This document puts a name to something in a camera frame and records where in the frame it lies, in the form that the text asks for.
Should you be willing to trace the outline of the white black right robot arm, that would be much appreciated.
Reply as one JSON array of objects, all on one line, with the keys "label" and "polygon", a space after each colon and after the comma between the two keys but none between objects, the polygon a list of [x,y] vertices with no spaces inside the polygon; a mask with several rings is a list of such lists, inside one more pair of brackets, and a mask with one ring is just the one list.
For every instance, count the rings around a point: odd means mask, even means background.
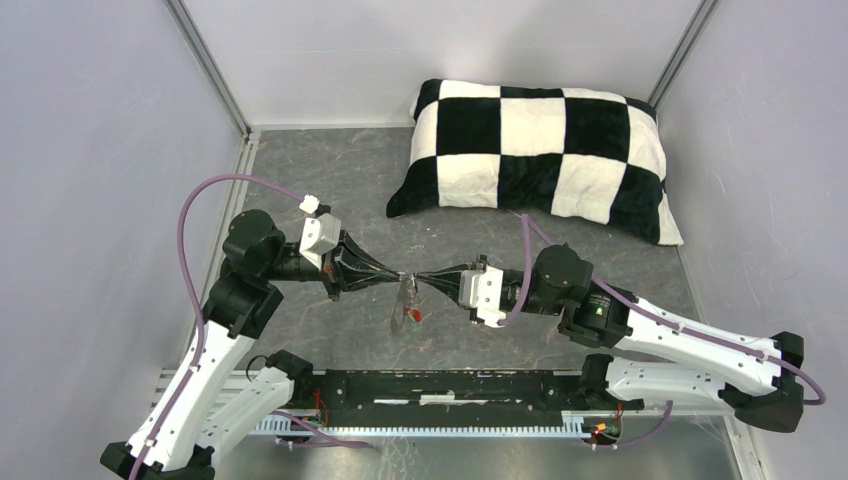
[{"label": "white black right robot arm", "polygon": [[711,327],[596,280],[592,272],[590,262],[561,244],[544,248],[524,271],[502,270],[479,257],[415,277],[491,328],[505,327],[511,313],[556,316],[558,331],[572,342],[657,357],[640,363],[588,356],[577,392],[591,408],[612,400],[717,404],[749,426],[796,431],[804,411],[800,336],[752,337]]}]

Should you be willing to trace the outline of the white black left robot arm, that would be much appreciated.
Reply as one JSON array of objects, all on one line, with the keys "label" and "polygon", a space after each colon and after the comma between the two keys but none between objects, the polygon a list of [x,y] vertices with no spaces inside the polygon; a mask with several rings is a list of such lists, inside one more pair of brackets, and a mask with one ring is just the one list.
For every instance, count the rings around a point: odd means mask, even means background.
[{"label": "white black left robot arm", "polygon": [[318,282],[329,298],[398,281],[397,271],[362,250],[325,207],[287,241],[271,216],[248,210],[229,225],[219,278],[201,309],[201,333],[144,424],[109,444],[101,464],[122,479],[212,479],[227,455],[271,411],[306,405],[311,363],[284,351],[220,409],[213,404],[259,339],[284,296],[278,281]]}]

